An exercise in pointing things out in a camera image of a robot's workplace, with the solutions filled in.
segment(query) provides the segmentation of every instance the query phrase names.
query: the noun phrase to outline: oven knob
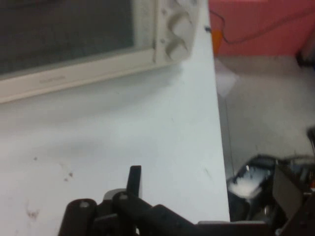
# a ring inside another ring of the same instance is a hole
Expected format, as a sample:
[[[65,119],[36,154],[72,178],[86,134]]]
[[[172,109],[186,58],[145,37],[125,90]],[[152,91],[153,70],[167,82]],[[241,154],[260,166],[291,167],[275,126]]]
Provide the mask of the oven knob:
[[[187,12],[175,15],[169,24],[170,30],[183,40],[188,40],[193,34],[193,26]]]
[[[181,60],[189,55],[189,52],[183,41],[179,41],[169,45],[166,49],[166,54],[172,60]]]

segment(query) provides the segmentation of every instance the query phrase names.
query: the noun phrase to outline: toaster oven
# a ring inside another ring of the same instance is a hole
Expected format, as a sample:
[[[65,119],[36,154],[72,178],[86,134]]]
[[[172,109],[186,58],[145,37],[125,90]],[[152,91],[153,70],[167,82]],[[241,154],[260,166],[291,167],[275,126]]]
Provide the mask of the toaster oven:
[[[0,102],[178,63],[199,0],[0,0]]]

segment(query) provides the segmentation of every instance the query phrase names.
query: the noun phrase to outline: orange object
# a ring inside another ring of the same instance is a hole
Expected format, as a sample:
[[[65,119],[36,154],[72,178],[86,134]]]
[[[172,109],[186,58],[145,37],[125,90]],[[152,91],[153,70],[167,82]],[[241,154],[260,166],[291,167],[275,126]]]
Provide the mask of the orange object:
[[[223,34],[221,30],[213,30],[212,33],[213,53],[217,55],[222,42]]]

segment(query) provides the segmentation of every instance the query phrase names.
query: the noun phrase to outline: red wall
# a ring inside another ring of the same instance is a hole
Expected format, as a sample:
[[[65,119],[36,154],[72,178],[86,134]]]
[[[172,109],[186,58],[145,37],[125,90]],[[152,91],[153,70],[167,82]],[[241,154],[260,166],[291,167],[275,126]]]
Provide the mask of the red wall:
[[[294,55],[315,28],[315,0],[209,0],[209,8],[225,18],[228,40],[256,33],[274,22],[312,11],[256,39],[229,45],[222,40],[221,55]],[[212,30],[222,30],[222,20],[211,14]]]

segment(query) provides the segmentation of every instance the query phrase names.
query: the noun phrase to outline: black machine part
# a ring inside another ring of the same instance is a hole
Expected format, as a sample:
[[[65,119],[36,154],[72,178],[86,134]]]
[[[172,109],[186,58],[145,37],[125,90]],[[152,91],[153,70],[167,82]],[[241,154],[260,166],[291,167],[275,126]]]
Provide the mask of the black machine part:
[[[281,166],[276,166],[276,173],[285,185],[299,185],[292,182],[291,175]],[[59,236],[273,236],[268,225],[260,222],[200,222],[195,225],[168,208],[151,206],[138,197],[141,166],[132,166],[129,172],[126,191],[118,192],[111,200],[104,200],[97,205],[94,200],[80,199],[68,204]],[[303,192],[300,186],[294,187]],[[276,199],[292,201],[280,196]],[[282,229],[281,236],[313,236],[315,232],[315,194],[303,192],[307,199],[288,220]]]

